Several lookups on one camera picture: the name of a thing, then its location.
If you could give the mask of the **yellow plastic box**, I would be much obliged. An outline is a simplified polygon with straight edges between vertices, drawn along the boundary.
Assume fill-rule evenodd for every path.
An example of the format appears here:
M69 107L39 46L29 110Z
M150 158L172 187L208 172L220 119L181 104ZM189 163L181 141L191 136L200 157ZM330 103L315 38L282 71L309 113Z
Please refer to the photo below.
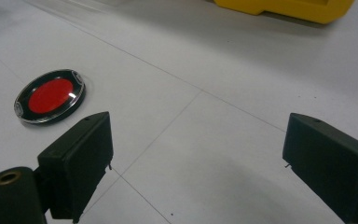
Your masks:
M328 24L343 17L355 0L213 0L219 7L259 15L276 13L304 21Z

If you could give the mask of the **red round disc button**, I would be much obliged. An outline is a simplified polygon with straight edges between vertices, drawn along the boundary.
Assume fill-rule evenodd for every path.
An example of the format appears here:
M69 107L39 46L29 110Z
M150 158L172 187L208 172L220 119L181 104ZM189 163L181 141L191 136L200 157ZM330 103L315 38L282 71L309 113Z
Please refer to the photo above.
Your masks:
M86 84L75 70L48 72L26 85L14 102L21 122L42 125L67 118L86 96Z

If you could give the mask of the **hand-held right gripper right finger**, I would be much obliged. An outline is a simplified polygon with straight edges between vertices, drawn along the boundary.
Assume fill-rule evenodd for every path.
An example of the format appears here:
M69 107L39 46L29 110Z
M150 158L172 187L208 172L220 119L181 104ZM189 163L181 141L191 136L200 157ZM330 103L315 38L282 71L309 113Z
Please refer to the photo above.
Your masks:
M345 224L358 224L357 139L320 119L292 113L282 158Z

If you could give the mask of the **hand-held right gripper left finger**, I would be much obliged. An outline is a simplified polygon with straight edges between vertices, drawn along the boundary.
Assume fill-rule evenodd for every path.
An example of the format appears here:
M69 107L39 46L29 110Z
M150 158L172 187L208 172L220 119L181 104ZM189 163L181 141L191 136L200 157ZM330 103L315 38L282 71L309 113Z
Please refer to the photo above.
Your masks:
M113 159L110 115L83 118L38 156L46 208L77 223Z

